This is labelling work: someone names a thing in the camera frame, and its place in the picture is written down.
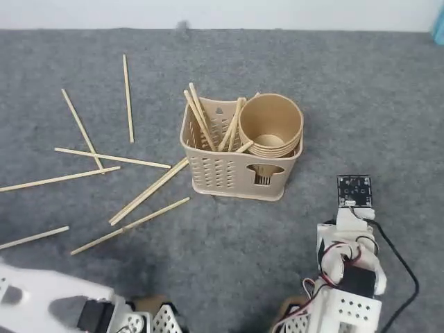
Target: white robot part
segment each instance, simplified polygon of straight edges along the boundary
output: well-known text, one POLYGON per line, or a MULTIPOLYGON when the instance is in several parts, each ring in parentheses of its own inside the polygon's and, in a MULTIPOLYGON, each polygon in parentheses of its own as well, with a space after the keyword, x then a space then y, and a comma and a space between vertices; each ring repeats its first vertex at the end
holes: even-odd
POLYGON ((79 333, 80 330, 67 327, 49 311, 52 302, 76 296, 112 303, 114 309, 106 333, 123 333, 126 326, 131 333, 143 332, 144 327, 146 332, 152 331, 152 316, 132 312, 124 298, 109 287, 55 271, 15 268, 0 262, 0 327, 4 329, 14 333, 79 333), (3 301, 10 287, 21 292, 20 299, 13 304, 3 301))

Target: paper cup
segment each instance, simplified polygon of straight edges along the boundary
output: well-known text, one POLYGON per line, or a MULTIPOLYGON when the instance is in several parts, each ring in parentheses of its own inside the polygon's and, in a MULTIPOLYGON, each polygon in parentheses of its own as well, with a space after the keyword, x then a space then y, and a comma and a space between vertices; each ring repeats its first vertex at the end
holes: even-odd
POLYGON ((279 94, 260 94, 249 100, 239 115, 239 135, 248 149, 263 157, 282 157, 298 145, 304 118, 298 106, 279 94))

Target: plastic basket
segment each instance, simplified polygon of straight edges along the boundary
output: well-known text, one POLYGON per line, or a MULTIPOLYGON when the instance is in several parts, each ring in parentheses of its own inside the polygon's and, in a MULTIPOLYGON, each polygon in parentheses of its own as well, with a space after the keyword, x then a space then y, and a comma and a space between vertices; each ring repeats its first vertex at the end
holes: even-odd
MULTIPOLYGON (((200 98, 207 115, 207 124, 214 144, 217 146, 230 125, 236 108, 236 101, 213 101, 200 98)), ((296 159, 302 153, 303 134, 295 151, 287 157, 265 158, 248 153, 211 151, 196 118, 187 104, 180 131, 180 143, 185 149, 193 188, 201 194, 233 196, 276 201, 284 194, 284 187, 296 159), (270 176, 261 176, 257 170, 270 169, 270 176)), ((241 146, 236 133, 233 150, 241 146)))

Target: gray carpet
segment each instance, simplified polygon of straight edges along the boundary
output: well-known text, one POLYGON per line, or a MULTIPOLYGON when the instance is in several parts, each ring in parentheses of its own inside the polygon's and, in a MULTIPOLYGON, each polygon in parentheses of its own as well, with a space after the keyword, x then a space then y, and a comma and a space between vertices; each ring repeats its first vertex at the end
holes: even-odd
MULTIPOLYGON (((102 153, 175 164, 182 91, 232 100, 278 92, 305 113, 305 151, 276 203, 193 192, 189 170, 137 208, 129 223, 182 207, 75 257, 112 231, 108 219, 164 171, 122 170, 0 194, 0 244, 62 225, 71 231, 4 250, 10 264, 49 268, 165 294, 192 332, 265 332, 280 303, 316 274, 316 224, 337 209, 336 175, 369 173, 377 220, 422 283, 391 332, 444 325, 444 49, 427 34, 290 31, 1 31, 0 185, 96 168, 60 88, 102 153), (135 144, 128 142, 121 55, 128 54, 135 144)), ((120 165, 103 161, 105 167, 120 165)), ((388 275, 385 323, 413 285, 379 237, 388 275)))

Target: wooden chopstick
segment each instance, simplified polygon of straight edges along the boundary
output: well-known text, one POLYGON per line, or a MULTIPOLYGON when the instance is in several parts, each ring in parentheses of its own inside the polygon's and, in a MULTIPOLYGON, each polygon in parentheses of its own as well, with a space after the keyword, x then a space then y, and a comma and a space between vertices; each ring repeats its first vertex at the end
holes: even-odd
POLYGON ((145 216, 144 218, 137 220, 135 222, 132 222, 118 230, 115 230, 114 232, 111 232, 110 234, 107 234, 99 239, 96 239, 95 241, 92 241, 88 244, 85 244, 84 246, 81 246, 80 248, 75 249, 74 251, 71 252, 71 255, 77 255, 80 252, 83 252, 85 250, 87 250, 88 248, 92 248, 93 246, 103 243, 104 241, 107 241, 108 239, 111 239, 119 234, 123 234, 125 231, 129 230, 129 229, 133 229, 136 228, 138 225, 142 224, 143 222, 147 222, 151 219, 154 219, 155 217, 168 212, 169 210, 172 210, 173 208, 176 208, 179 205, 182 205, 183 203, 186 203, 189 200, 188 198, 184 198, 182 200, 176 201, 175 203, 173 203, 172 205, 166 206, 165 208, 162 208, 161 210, 158 210, 152 214, 149 214, 148 216, 145 216))
POLYGON ((175 166, 173 166, 168 172, 166 172, 162 177, 160 177, 154 184, 152 184, 148 189, 143 191, 140 195, 138 195, 133 201, 131 201, 127 206, 125 206, 120 212, 115 214, 110 219, 110 224, 115 225, 120 220, 122 220, 126 215, 131 213, 138 205, 144 202, 151 194, 157 191, 163 184, 165 184, 168 180, 172 179, 177 172, 182 170, 184 167, 188 165, 188 159, 185 157, 175 166))
POLYGON ((38 180, 36 182, 26 182, 26 183, 20 184, 20 185, 13 185, 13 186, 2 187, 2 188, 0 188, 0 192, 12 191, 14 189, 23 189, 25 187, 45 185, 45 184, 49 184, 49 183, 52 183, 52 182, 62 182, 64 180, 70 180, 70 179, 74 179, 74 178, 92 176, 92 175, 96 175, 98 173, 106 173, 106 172, 110 172, 110 171, 114 171, 114 170, 119 170, 119 169, 120 169, 120 166, 114 166, 112 168, 98 169, 98 170, 82 172, 82 173, 75 173, 75 174, 68 175, 68 176, 62 176, 62 177, 38 180))
POLYGON ((82 156, 89 156, 89 157, 99 157, 99 158, 103 158, 104 160, 113 160, 113 161, 119 161, 119 162, 125 162, 125 163, 142 164, 142 165, 148 165, 150 167, 157 167, 157 168, 164 168, 164 169, 171 168, 171 165, 168 165, 168 164, 134 160, 132 158, 126 158, 126 157, 117 157, 117 156, 103 155, 103 154, 93 154, 93 153, 87 153, 86 151, 75 151, 73 149, 65 149, 65 148, 54 148, 54 150, 59 151, 61 153, 68 153, 68 154, 82 155, 82 156))
POLYGON ((207 126, 204 124, 203 119, 199 115, 199 111, 196 109, 196 106, 194 105, 193 98, 189 95, 188 90, 184 90, 183 94, 185 95, 185 98, 187 99, 188 104, 191 107, 191 110, 193 111, 194 116, 200 126, 200 129, 203 132, 203 135, 205 136, 208 144, 210 145, 211 150, 216 151, 216 147, 213 143, 211 135, 208 133, 207 126))
POLYGON ((192 82, 189 83, 189 91, 191 92, 191 95, 193 96, 194 104, 197 107, 197 110, 199 111, 199 115, 203 120, 203 123, 205 124, 205 127, 208 130, 208 125, 206 122, 205 114, 203 113, 202 105, 200 104, 199 96, 197 95, 196 88, 194 87, 194 84, 192 82))
POLYGON ((49 237, 49 236, 52 236, 53 234, 59 234, 61 232, 68 231, 68 230, 69 230, 69 227, 65 226, 65 227, 61 227, 61 228, 58 228, 58 229, 50 230, 50 231, 47 231, 47 232, 43 232, 42 234, 35 234, 34 236, 18 239, 16 241, 10 241, 9 243, 0 245, 0 250, 4 250, 5 248, 12 248, 13 246, 17 246, 17 245, 20 245, 20 244, 28 243, 30 241, 36 241, 37 239, 49 237))
MULTIPOLYGON (((86 130, 83 127, 82 121, 78 117, 77 111, 74 108, 74 105, 72 105, 71 99, 69 99, 68 93, 66 92, 65 89, 62 89, 62 94, 63 94, 63 97, 65 98, 65 101, 68 104, 68 108, 71 110, 71 113, 72 113, 74 119, 76 120, 78 128, 82 132, 83 138, 85 139, 86 144, 88 145, 89 150, 91 151, 91 153, 95 154, 96 150, 94 149, 94 146, 92 145, 91 140, 89 139, 88 134, 86 133, 86 130)), ((100 162, 100 160, 97 157, 94 158, 94 159, 96 160, 96 163, 97 163, 97 166, 99 167, 99 169, 103 170, 103 165, 100 162)))
POLYGON ((130 80, 128 78, 128 63, 126 61, 126 54, 123 55, 123 74, 125 77, 126 111, 128 113, 128 129, 130 131, 130 142, 134 143, 133 115, 131 113, 130 80))
POLYGON ((231 119, 230 125, 228 126, 227 132, 223 136, 223 139, 222 139, 221 143, 217 147, 217 151, 223 151, 223 149, 225 148, 225 145, 227 144, 228 139, 231 136, 231 133, 232 133, 233 128, 234 128, 234 125, 237 123, 235 116, 236 116, 237 106, 239 105, 239 99, 237 99, 237 102, 238 103, 236 103, 236 110, 234 111, 234 116, 231 119))
POLYGON ((231 151, 233 149, 234 137, 236 136, 237 123, 239 122, 239 113, 241 112, 241 107, 242 107, 242 99, 239 97, 237 99, 236 110, 234 111, 234 116, 231 121, 233 123, 233 127, 231 129, 230 143, 228 144, 228 151, 231 151))

